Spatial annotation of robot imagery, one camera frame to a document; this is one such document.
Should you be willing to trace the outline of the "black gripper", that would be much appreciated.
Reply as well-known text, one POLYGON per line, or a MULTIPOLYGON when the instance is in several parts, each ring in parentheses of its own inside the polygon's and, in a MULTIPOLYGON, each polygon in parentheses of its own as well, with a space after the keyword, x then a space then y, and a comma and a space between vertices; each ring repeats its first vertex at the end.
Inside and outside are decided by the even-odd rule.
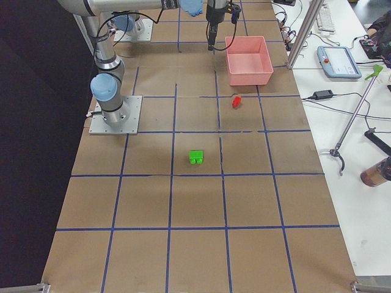
POLYGON ((227 0, 208 0, 206 7, 206 20, 208 21, 207 40, 208 50, 214 49, 216 41, 216 26, 213 23, 221 23, 227 13, 227 0))

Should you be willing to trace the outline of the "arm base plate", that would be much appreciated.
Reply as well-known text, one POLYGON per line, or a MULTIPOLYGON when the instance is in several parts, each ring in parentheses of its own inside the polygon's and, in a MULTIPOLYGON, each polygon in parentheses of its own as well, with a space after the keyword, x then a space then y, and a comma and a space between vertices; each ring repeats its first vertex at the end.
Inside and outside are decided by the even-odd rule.
POLYGON ((142 96, 123 96, 121 108, 115 112, 101 110, 97 103, 89 128, 91 135, 136 135, 142 109, 142 96))
POLYGON ((150 19, 133 20, 132 18, 121 18, 115 20, 116 32, 114 41, 123 43, 150 42, 152 39, 153 21, 150 19))

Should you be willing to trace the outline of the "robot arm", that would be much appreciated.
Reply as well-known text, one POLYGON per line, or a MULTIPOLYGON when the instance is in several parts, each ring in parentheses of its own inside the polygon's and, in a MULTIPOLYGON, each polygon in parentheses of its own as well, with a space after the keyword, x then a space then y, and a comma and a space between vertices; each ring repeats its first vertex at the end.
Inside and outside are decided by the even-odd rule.
POLYGON ((184 4, 181 1, 59 1, 59 4, 80 17, 85 38, 92 45, 98 75, 91 80, 90 89, 101 108, 103 124, 123 126, 132 110, 120 93, 125 65, 114 51, 109 23, 122 15, 138 16, 140 9, 165 11, 183 8, 184 4))

